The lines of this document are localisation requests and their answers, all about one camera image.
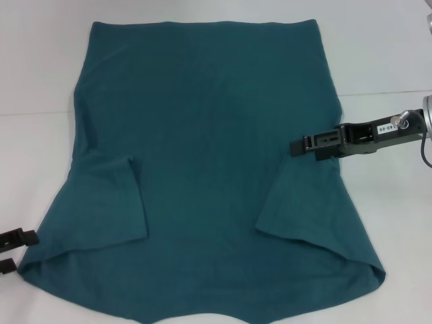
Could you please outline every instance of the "label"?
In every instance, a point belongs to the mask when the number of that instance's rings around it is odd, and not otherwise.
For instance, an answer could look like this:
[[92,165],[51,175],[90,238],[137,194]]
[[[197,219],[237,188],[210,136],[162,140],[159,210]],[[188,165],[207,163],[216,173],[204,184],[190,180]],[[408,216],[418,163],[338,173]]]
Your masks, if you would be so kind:
[[385,124],[377,126],[378,135],[394,132],[395,130],[398,130],[398,127],[393,124]]

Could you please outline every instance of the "t-shirt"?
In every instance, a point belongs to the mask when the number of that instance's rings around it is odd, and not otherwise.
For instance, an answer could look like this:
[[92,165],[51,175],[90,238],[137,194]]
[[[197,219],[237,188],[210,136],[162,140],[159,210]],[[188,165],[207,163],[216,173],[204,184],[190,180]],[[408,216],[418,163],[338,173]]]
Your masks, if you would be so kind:
[[141,323],[263,324],[383,283],[338,160],[289,154],[342,111],[314,20],[95,22],[74,105],[31,284]]

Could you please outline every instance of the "folded fabric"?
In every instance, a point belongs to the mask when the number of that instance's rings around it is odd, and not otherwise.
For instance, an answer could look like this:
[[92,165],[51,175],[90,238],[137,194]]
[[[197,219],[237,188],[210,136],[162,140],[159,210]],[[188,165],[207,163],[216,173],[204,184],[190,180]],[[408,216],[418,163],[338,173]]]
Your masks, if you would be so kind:
[[96,22],[74,104],[31,284],[141,323],[263,324],[383,283],[338,160],[289,155],[341,115],[314,20]]

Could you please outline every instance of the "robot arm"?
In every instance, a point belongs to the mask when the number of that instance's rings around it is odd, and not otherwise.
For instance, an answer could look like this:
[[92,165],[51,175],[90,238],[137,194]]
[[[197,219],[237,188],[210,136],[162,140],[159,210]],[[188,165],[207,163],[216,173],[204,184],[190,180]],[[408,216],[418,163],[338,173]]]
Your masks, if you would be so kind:
[[423,99],[423,108],[404,111],[400,115],[389,116],[362,124],[340,124],[329,132],[303,136],[290,143],[291,156],[314,153],[317,161],[331,157],[349,157],[355,154],[370,154],[378,149],[412,142],[424,141],[427,133],[432,134],[432,96]]

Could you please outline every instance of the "shirt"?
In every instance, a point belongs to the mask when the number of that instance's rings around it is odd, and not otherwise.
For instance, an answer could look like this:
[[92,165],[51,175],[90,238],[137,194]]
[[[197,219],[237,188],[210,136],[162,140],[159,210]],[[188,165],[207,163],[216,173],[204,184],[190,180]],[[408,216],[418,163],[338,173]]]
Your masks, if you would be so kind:
[[338,160],[289,154],[342,112],[314,20],[96,22],[74,106],[31,284],[141,323],[262,324],[383,283]]

